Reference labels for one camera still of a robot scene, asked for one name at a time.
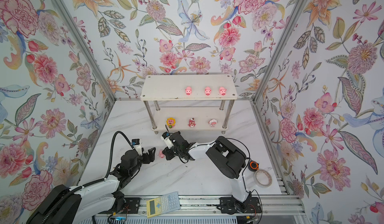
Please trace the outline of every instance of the marble table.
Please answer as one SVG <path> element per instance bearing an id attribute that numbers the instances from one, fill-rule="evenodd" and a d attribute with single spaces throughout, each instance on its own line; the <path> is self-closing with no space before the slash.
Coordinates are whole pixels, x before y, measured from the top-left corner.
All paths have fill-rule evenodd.
<path id="1" fill-rule="evenodd" d="M 159 102 L 160 106 L 217 106 L 218 101 L 179 101 Z M 252 107 L 249 101 L 237 100 L 234 103 L 230 115 L 229 131 L 224 135 L 234 138 L 247 145 L 252 160 L 260 163 L 261 169 L 267 170 L 272 176 L 272 184 L 267 188 L 258 187 L 253 180 L 253 172 L 245 170 L 245 183 L 248 190 L 256 189 L 260 195 L 281 194 L 275 172 L 272 168 L 269 155 L 265 149 L 263 139 L 257 125 Z M 159 151 L 166 147 L 160 139 L 161 133 L 155 135 L 151 131 L 151 122 L 143 102 L 140 101 L 116 101 L 112 112 L 102 130 L 100 138 L 91 154 L 89 162 L 84 170 L 79 184 L 99 179 L 105 176 L 108 168 L 109 150 L 112 136 L 116 131 L 122 131 L 132 140 L 139 138 L 144 151 L 156 147 L 155 161 L 143 164 L 140 172 L 132 181 L 122 189 L 125 195 L 164 195 L 178 191 L 179 195 L 230 195 L 232 192 L 229 180 L 225 177 L 212 161 L 199 159 L 184 164 L 175 157 L 170 161 L 160 158 Z M 220 131 L 181 131 L 182 136 L 188 142 L 205 143 L 215 140 L 222 135 Z M 231 140 L 247 156 L 248 152 L 243 145 Z M 122 135 L 117 135 L 112 167 L 121 162 L 121 156 L 131 147 Z"/>

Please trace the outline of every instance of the calculator screen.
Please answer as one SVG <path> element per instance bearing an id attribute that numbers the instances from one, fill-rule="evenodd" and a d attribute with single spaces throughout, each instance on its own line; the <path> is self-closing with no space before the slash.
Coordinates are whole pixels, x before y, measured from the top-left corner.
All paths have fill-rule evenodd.
<path id="1" fill-rule="evenodd" d="M 151 215 L 155 214 L 155 201 L 150 201 L 149 202 L 149 208 L 151 211 Z"/>

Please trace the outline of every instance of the shelf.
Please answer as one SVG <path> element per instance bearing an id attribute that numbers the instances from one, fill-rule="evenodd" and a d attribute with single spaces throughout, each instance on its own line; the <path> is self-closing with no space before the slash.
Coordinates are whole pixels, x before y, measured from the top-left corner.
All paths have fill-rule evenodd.
<path id="1" fill-rule="evenodd" d="M 170 132 L 180 130 L 223 131 L 222 126 L 225 119 L 225 112 L 225 109 L 220 111 L 218 106 L 160 107 L 159 111 L 154 111 L 154 119 L 157 125 L 157 129 L 154 131 L 166 131 L 166 121 L 170 117 L 176 120 L 175 126 L 169 130 Z M 196 126 L 194 128 L 188 126 L 188 121 L 191 118 L 195 118 Z M 211 119 L 217 120 L 215 127 L 210 127 L 208 124 Z"/>
<path id="2" fill-rule="evenodd" d="M 185 89 L 192 88 L 187 95 Z M 205 88 L 212 92 L 205 95 Z M 218 89 L 224 87 L 227 92 L 220 95 Z M 231 75 L 148 75 L 145 79 L 140 99 L 142 101 L 175 100 L 236 100 L 237 92 Z"/>

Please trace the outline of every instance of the pink pig toy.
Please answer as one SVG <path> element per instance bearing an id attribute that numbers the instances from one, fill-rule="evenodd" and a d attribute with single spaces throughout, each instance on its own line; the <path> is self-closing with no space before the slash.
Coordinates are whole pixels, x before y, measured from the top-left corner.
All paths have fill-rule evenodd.
<path id="1" fill-rule="evenodd" d="M 225 95 L 225 92 L 227 91 L 227 89 L 225 89 L 224 87 L 220 87 L 220 89 L 218 90 L 218 92 L 221 94 L 221 95 Z"/>
<path id="2" fill-rule="evenodd" d="M 191 88 L 191 87 L 187 87 L 187 88 L 185 89 L 185 93 L 186 93 L 187 95 L 190 95 L 190 94 L 192 93 L 192 88 Z"/>
<path id="3" fill-rule="evenodd" d="M 211 94 L 211 88 L 209 88 L 209 87 L 206 87 L 205 88 L 205 94 L 207 95 L 207 96 L 209 96 L 210 94 Z"/>

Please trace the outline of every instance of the wall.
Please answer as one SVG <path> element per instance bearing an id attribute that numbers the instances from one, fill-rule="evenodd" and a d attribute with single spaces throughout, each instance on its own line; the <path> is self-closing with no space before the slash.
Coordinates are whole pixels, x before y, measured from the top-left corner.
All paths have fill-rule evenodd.
<path id="1" fill-rule="evenodd" d="M 0 18 L 0 223 L 25 223 L 77 183 L 112 103 L 50 0 L 0 0 Z"/>
<path id="2" fill-rule="evenodd" d="M 231 74 L 252 97 L 295 1 L 64 0 L 120 100 L 147 75 L 185 73 Z"/>
<path id="3" fill-rule="evenodd" d="M 257 101 L 314 224 L 384 223 L 382 0 L 309 0 Z"/>

